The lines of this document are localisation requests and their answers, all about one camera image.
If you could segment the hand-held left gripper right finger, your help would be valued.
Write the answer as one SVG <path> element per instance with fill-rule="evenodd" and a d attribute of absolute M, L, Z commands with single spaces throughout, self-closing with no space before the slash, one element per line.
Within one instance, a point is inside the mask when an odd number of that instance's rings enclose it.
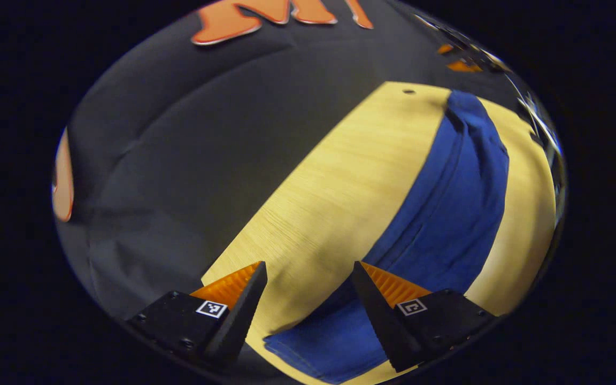
<path fill-rule="evenodd" d="M 498 322 L 460 292 L 431 292 L 364 261 L 354 263 L 352 285 L 396 372 L 443 360 Z"/>

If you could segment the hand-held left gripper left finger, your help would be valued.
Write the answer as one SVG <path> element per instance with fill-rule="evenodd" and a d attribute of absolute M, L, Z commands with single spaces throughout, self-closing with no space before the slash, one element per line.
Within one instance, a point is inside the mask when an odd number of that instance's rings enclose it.
<path fill-rule="evenodd" d="M 266 285 L 266 263 L 256 261 L 190 294 L 169 291 L 126 325 L 183 363 L 223 369 L 240 355 Z"/>

